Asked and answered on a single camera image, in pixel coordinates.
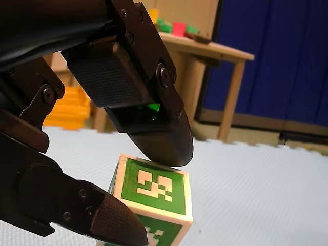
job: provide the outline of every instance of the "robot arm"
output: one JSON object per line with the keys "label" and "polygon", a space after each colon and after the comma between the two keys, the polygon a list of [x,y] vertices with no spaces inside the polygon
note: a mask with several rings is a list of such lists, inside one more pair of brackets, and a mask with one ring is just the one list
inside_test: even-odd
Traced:
{"label": "robot arm", "polygon": [[0,32],[0,219],[42,236],[54,232],[54,222],[106,242],[146,245],[132,211],[41,154],[49,146],[43,121],[65,88],[40,57],[62,50],[89,97],[151,160],[191,160],[176,70],[143,4],[2,1]]}

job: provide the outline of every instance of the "black rubber fingertip pad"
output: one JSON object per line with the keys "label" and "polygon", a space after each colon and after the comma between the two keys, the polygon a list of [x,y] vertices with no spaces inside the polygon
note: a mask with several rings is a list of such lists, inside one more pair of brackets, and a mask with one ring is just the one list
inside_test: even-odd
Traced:
{"label": "black rubber fingertip pad", "polygon": [[146,229],[138,217],[110,194],[98,208],[91,232],[117,245],[145,246],[148,243]]}

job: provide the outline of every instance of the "toy block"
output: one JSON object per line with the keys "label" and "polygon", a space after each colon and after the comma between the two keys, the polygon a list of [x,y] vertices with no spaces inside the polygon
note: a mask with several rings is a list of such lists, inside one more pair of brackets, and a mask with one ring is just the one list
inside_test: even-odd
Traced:
{"label": "toy block", "polygon": [[148,246],[179,245],[193,223],[186,172],[121,154],[109,193],[139,217]]}

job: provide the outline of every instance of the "foam floor mat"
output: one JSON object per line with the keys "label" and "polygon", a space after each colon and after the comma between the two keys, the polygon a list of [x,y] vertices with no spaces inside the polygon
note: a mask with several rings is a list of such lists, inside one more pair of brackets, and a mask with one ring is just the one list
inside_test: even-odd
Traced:
{"label": "foam floor mat", "polygon": [[[145,158],[125,134],[45,128],[63,171],[107,190],[120,153]],[[194,141],[194,224],[181,246],[328,245],[328,159],[289,147]],[[0,245],[95,246],[54,225],[39,237],[0,221]]]}

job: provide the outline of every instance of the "green light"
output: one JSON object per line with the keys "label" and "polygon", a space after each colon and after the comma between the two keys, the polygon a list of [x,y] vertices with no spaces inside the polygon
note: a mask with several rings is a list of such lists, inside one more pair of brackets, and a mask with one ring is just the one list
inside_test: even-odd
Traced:
{"label": "green light", "polygon": [[159,112],[159,106],[160,106],[160,104],[148,104],[147,105],[148,108],[155,110],[156,112]]}

